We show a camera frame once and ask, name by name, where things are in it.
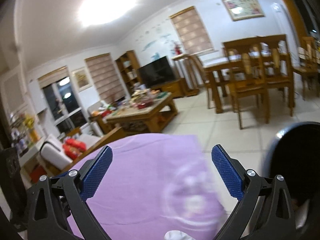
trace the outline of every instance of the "blue gripper pad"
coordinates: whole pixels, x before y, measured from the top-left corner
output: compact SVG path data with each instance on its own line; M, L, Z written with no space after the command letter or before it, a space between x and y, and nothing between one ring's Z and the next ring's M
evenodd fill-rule
M230 195L239 201L243 197L242 179L232 166L221 146L212 148L211 157Z
M83 201L94 196L104 175L112 162L112 149L105 146L99 154L92 160L91 167L86 172L82 180L80 196Z

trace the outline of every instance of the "wooden bookshelf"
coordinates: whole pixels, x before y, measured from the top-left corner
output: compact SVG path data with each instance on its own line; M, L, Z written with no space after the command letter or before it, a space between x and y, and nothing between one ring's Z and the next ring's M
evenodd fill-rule
M138 71L140 64L137 60L134 50L129 50L116 59L116 64L129 93L132 94L134 92L134 84L137 82L142 84L142 80Z

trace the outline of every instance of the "framed picture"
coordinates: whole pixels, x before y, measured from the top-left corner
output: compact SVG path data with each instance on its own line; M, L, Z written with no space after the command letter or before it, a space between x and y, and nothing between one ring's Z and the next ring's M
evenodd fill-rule
M222 0L231 19L239 21L250 18L264 17L257 0Z
M79 68L72 72L73 79L78 91L86 90L89 87L92 87L92 83L88 77L88 72L86 67Z

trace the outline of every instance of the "silver screw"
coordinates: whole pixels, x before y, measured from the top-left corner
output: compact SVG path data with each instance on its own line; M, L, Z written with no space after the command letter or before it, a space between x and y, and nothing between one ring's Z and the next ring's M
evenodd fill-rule
M74 177L74 176L77 175L77 173L78 173L78 171L72 170L72 171L69 172L69 176L70 176L70 177Z
M284 177L283 177L282 175L278 175L278 176L277 176L277 179L278 179L279 181L283 181L283 180L284 180Z
M247 174L248 174L249 176L251 176L251 177L253 177L253 176L256 175L256 173L255 173L253 170L248 170L248 171L247 171Z
M45 181L47 179L47 176L46 175L42 175L41 177L40 177L40 181Z

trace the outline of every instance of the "dining table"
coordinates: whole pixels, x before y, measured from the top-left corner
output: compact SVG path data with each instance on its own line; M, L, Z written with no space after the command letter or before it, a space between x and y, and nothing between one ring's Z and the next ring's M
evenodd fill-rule
M279 54L280 56L287 55L287 53L285 52L280 52ZM259 52L257 51L251 52L249 53L249 55L250 58L253 60L259 59ZM270 57L270 61L272 61L272 54L270 52L262 51L261 56ZM218 87L221 87L223 97L228 96L226 91L226 85L230 82L230 80L226 78L226 75L222 74L222 70L229 69L230 62L241 62L241 55L232 55L229 57L229 59L227 57L215 58L203 63L204 72L206 73L210 82L212 101L214 101L215 103L215 109L217 114L223 113ZM215 78L214 72L217 72L218 79Z

